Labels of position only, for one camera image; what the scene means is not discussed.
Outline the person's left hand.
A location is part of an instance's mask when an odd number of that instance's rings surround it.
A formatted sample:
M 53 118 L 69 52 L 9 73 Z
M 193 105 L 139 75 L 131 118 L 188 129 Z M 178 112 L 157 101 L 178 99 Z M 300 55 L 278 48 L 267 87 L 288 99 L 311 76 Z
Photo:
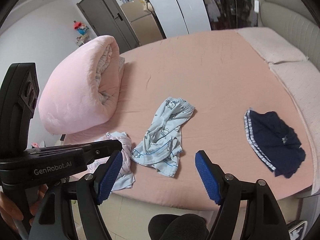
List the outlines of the person's left hand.
M 34 217 L 37 213 L 39 205 L 47 191 L 48 187 L 46 184 L 39 186 L 38 189 L 38 199 L 35 203 L 30 206 L 30 213 L 32 218 L 29 220 L 30 225 L 33 223 Z M 11 201 L 2 191 L 1 191 L 1 217 L 15 232 L 18 232 L 18 228 L 14 223 L 14 220 L 23 220 L 23 215 L 16 204 Z

